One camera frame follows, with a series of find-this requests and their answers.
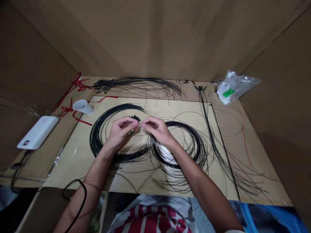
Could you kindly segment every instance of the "wire bundle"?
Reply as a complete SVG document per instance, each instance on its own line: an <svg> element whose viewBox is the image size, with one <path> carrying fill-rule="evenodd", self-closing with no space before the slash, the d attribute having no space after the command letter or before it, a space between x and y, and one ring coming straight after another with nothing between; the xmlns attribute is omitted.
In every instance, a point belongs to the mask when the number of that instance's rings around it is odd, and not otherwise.
<svg viewBox="0 0 311 233"><path fill-rule="evenodd" d="M166 121L165 124L169 130L173 130L175 128L180 130L184 137L184 143L182 146L186 147L185 151L199 165L199 167L204 170L204 172L208 173L208 143L204 135L184 122ZM185 139L186 133L190 136L189 142ZM163 150L159 141L152 134L149 134L148 139L146 140L146 145L150 149L150 153L160 163L159 167L161 170L166 174L166 180L161 180L162 184L169 185L174 191L179 193L190 192L191 188L186 186L188 185L188 181L183 174L181 167L175 162L175 159L170 153L168 154Z"/></svg>
<svg viewBox="0 0 311 233"><path fill-rule="evenodd" d="M104 91L105 94L107 93L107 91L127 91L128 93L133 93L146 98L160 98L158 94L159 91L164 92L164 97L167 98L175 98L176 95L184 94L180 88L179 82L173 82L158 78L129 77L114 78L112 80L99 80L92 86L92 88L94 88L95 90ZM121 89L121 91L112 90L113 88L119 88Z"/></svg>
<svg viewBox="0 0 311 233"><path fill-rule="evenodd" d="M229 180L234 184L235 189L236 189L236 193L238 195L238 198L240 200L240 194L238 191L238 188L240 188L241 190L243 190L254 202L256 202L251 195L253 196L259 196L259 194L263 194L268 200L269 198L266 196L266 193L268 193L266 190L262 189L261 187L258 186L258 183L254 182L250 175L254 175L254 176L262 176L265 177L267 179L270 180L274 180L271 179L269 177L266 177L265 174L260 174L257 171L251 169L250 167L248 167L247 165L243 164L241 161L239 161L236 157L234 157L223 145L223 142L219 142L218 139L215 137L213 128L208 120L208 108L206 108L205 103L207 103L207 98L206 95L204 93L205 88L203 88L202 86L197 87L195 85L194 82L192 82L194 84L194 87L197 89L198 94L199 94L199 98L200 98L200 102L202 104L202 112L204 114L205 117L205 121L206 121L206 125L208 128L208 132L209 132L209 138L210 138L210 143L211 143L211 147L212 147L212 156L214 158L216 158L216 161L219 163L219 165L221 166L224 174L227 175L227 177L229 178ZM227 155L227 161L225 161L217 146L216 146L216 142L218 142L226 151L226 155ZM235 162L235 164L237 165L237 167L230 165L230 161L228 158L228 155L230 156L230 158ZM246 167L247 169L249 169L251 172L245 172L243 170L243 167Z"/></svg>
<svg viewBox="0 0 311 233"><path fill-rule="evenodd" d="M102 132L105 128L105 134L107 135L107 124L111 120L111 118L116 115L118 112L127 110L127 109L134 109L141 112L148 114L142 107L128 103L128 104L121 104L115 106L107 111L105 111L94 123L91 133L90 133L90 147L93 155L96 157L100 152L101 148L103 147L102 142ZM139 148L137 151L128 154L116 154L113 157L112 163L110 168L112 170L118 170L118 165L120 163L129 163L129 162L137 162L141 161L141 156L145 155L148 152L148 148L143 146Z"/></svg>

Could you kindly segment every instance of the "hand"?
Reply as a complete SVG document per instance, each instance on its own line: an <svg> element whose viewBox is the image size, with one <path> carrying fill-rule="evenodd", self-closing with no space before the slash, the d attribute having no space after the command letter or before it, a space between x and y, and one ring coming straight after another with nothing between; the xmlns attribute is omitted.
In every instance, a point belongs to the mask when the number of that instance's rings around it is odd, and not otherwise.
<svg viewBox="0 0 311 233"><path fill-rule="evenodd" d="M120 149L125 139L125 136L131 130L137 130L138 123L139 122L137 120L129 116L126 116L119 120L115 120L112 123L110 134L105 145L107 144L108 146L112 147L114 150Z"/></svg>
<svg viewBox="0 0 311 233"><path fill-rule="evenodd" d="M172 143L176 142L162 119L149 116L143 121L142 128L150 132L164 145L170 146Z"/></svg>

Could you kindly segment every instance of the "black cable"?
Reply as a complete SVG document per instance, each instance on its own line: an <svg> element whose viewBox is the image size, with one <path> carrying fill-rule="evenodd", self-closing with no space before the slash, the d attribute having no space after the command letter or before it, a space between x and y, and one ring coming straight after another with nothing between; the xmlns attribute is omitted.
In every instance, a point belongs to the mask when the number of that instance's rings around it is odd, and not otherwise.
<svg viewBox="0 0 311 233"><path fill-rule="evenodd" d="M42 190L47 189L47 187L38 190L36 193L41 192Z"/></svg>
<svg viewBox="0 0 311 233"><path fill-rule="evenodd" d="M85 203L85 201L86 201L87 190L86 190L86 187L85 187L85 185L83 184L83 182L82 182L81 180L79 180L79 179L76 179L76 180L73 180L72 182L70 182L70 183L63 189L63 191L62 191L62 196L63 196L63 198L65 198L66 200L70 201L70 198L66 197L65 194L64 194L64 192L65 192L65 190L66 190L72 183L77 182L77 181L80 183L80 185L81 185L81 186L83 187L83 189L84 189L84 198L83 198L83 202L82 202L82 204L81 204L81 207L80 207L80 209L79 209L77 215L75 216L75 218L73 219L72 223L70 224L70 226L68 227L68 229L65 231L65 233L67 233L67 232L70 231L70 229L71 229L72 226L74 225L75 221L78 219L78 217L79 217L79 215L80 215L80 213L81 213L81 211L82 211L82 209L83 209L84 203Z"/></svg>
<svg viewBox="0 0 311 233"><path fill-rule="evenodd" d="M20 162L18 163L14 163L12 166L11 166L11 169L15 169L15 172L13 174L13 177L12 177L12 180L11 180L11 190L12 192L16 193L16 194L19 194L20 191L18 191L17 189L14 188L14 183L15 183L15 178L16 178L16 175L17 175L17 172L18 170L20 169L20 167L22 166L22 162L24 161L24 159L27 157L27 155L29 155L30 153L32 152L32 150L27 150L25 151L24 155L23 155L23 158L20 160Z"/></svg>
<svg viewBox="0 0 311 233"><path fill-rule="evenodd" d="M107 91L127 91L128 93L140 95L144 98L159 98L158 91L164 92L164 97L167 98L175 98L176 95L182 94L185 95L185 93L180 88L179 81L174 82L159 78L114 78L112 80L99 80L91 87L95 90L103 91L104 94L106 94Z"/></svg>
<svg viewBox="0 0 311 233"><path fill-rule="evenodd" d="M115 106L111 109L108 109L105 111L94 123L91 133L90 133L90 147L93 155L96 157L98 153L100 152L101 148L103 147L103 142L102 142L102 132L105 128L105 134L106 134L106 139L107 139L107 124L111 120L111 118L116 115L117 113L128 110L128 109L133 109L133 110L138 110L143 113L148 114L142 107L128 103L128 104L121 104L118 106ZM130 163L130 162L137 162L142 160L142 156L146 155L148 152L148 148L146 146L143 146L141 148L138 148L135 152L133 153L118 153L115 154L115 156L112 159L112 163L110 166L110 169L112 170L118 170L119 169L119 164L121 163Z"/></svg>
<svg viewBox="0 0 311 233"><path fill-rule="evenodd" d="M255 203L256 201L251 197L251 195L253 196L259 196L259 194L263 194L271 203L272 201L266 196L265 193L268 193L266 190L262 189L261 187L258 186L259 183L254 182L250 175L256 175L256 176L262 176L268 179L271 179L269 177L266 177L264 174L260 174L257 171L251 169L250 167L248 167L247 165L243 164L241 161L239 161L236 157L234 157L224 146L224 142L220 142L214 134L213 128L210 125L210 122L208 120L208 109L206 109L205 107L205 103L207 103L207 98L206 95L204 93L205 88L203 88L202 86L197 87L195 85L194 82L192 82L194 87L197 89L198 94L199 94L199 99L201 102L201 106L202 106L202 112L204 114L205 117L205 121L206 121L206 125L208 128L208 132L209 132L209 138L211 141L211 145L212 145L212 149L213 149L213 156L216 157L218 164L221 166L224 174L227 175L227 177L229 177L229 180L234 184L235 189L236 189L236 193L238 196L238 199L240 200L240 194L238 191L238 188L240 188L241 190L243 190ZM218 142L222 148L224 148L225 153L226 153L226 157L227 157L227 161L225 161L217 146L216 146L216 142ZM229 157L232 159L232 161L235 162L235 164L237 165L237 167L233 166L230 164L230 160ZM241 167L241 165L245 166L246 168L248 168L249 170L252 171L252 173L249 172L245 172L243 170L243 168Z"/></svg>
<svg viewBox="0 0 311 233"><path fill-rule="evenodd" d="M208 173L208 168L210 166L210 163L207 161L209 155L208 143L203 133L184 122L176 121L176 118L174 118L173 121L166 120L165 124L169 130L176 128L180 130L181 135L184 137L182 147L185 148L185 151L198 164L198 166L205 173ZM185 134L189 135L189 142L186 141ZM183 174L180 165L176 163L172 156L167 155L167 153L162 149L159 141L156 140L152 134L149 134L145 143L150 149L150 153L154 155L160 163L159 167L161 170L166 174L166 180L161 180L161 182L163 182L162 184L169 185L175 192L184 194L190 192L191 188L185 187L189 183ZM168 176L173 177L174 181L171 181L172 179L168 179Z"/></svg>

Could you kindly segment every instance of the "plastic bag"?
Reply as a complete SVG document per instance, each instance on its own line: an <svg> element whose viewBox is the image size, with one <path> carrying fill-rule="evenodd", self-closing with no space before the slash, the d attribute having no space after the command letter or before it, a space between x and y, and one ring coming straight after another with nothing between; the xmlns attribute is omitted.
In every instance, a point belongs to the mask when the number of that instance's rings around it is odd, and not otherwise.
<svg viewBox="0 0 311 233"><path fill-rule="evenodd" d="M220 100L227 105L259 83L261 80L258 78L236 75L234 71L228 70L226 78L218 85L217 94Z"/></svg>

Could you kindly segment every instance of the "cup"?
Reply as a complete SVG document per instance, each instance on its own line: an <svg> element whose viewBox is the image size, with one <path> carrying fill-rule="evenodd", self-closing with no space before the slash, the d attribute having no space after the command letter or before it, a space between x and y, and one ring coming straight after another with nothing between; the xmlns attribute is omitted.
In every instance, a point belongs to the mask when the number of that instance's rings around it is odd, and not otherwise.
<svg viewBox="0 0 311 233"><path fill-rule="evenodd" d="M94 112L94 108L86 100L78 100L72 108L86 115L91 115Z"/></svg>

